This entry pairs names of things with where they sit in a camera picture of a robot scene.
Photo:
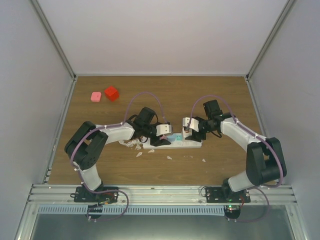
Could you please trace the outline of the red cube socket adapter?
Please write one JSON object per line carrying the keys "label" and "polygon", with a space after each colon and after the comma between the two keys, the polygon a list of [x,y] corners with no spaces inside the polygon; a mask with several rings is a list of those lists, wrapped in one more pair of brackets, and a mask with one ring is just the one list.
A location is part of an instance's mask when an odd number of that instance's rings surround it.
{"label": "red cube socket adapter", "polygon": [[108,100],[114,102],[120,96],[119,91],[114,86],[109,86],[104,90],[104,94]]}

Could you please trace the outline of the pink plug adapter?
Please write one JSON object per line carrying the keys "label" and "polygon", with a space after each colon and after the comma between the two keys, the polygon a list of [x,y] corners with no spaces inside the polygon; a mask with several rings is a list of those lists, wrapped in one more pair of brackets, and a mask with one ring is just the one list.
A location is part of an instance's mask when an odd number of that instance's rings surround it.
{"label": "pink plug adapter", "polygon": [[90,100],[94,103],[98,103],[101,101],[102,93],[98,91],[94,91],[91,93]]}

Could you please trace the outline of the light blue plug adapter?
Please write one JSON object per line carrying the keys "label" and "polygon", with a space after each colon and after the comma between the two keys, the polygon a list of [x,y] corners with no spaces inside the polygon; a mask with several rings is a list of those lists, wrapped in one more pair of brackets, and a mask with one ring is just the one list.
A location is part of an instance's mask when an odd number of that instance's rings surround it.
{"label": "light blue plug adapter", "polygon": [[167,140],[169,142],[174,142],[176,140],[176,134],[168,135]]}

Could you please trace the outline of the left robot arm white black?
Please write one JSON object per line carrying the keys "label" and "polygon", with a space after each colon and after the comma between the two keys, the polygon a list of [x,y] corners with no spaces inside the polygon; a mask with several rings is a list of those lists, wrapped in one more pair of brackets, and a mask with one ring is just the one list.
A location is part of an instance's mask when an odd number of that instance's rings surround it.
{"label": "left robot arm white black", "polygon": [[90,201],[98,202],[103,197],[103,182],[96,163],[107,144],[145,137],[146,142],[142,144],[145,150],[193,149],[202,146],[202,141],[195,141],[190,132],[183,130],[173,133],[169,123],[152,123],[156,116],[154,110],[144,107],[139,114],[117,124],[96,125],[86,121],[68,141],[64,151],[78,172]]}

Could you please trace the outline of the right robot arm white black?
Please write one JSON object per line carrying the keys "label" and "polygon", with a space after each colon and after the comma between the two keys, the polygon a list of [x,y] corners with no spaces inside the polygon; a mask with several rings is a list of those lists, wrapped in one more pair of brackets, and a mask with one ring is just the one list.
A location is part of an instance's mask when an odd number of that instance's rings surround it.
{"label": "right robot arm white black", "polygon": [[227,136],[246,152],[245,170],[225,179],[221,185],[223,200],[232,203],[245,190],[262,185],[269,187],[271,181],[278,181],[276,188],[282,184],[287,168],[277,138],[268,138],[247,128],[231,111],[223,112],[217,100],[205,102],[203,108],[205,119],[193,115],[183,119],[183,128],[191,133],[186,139],[201,142],[208,133],[218,138]]}

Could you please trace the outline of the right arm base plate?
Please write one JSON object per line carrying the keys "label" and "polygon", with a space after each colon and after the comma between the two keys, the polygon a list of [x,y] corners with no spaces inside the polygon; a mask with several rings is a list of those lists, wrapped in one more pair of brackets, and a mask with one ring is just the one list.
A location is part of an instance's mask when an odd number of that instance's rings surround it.
{"label": "right arm base plate", "polygon": [[250,203],[251,198],[247,190],[231,191],[224,186],[205,186],[204,196],[207,203]]}

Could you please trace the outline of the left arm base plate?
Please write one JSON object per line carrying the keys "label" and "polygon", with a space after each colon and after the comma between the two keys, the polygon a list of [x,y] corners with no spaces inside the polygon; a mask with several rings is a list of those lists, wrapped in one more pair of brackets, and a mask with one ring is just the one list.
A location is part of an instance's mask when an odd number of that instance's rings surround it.
{"label": "left arm base plate", "polygon": [[75,203],[100,203],[112,204],[118,201],[118,190],[116,186],[104,186],[98,191],[108,191],[106,193],[92,193],[84,186],[78,186],[74,193],[70,194]]}

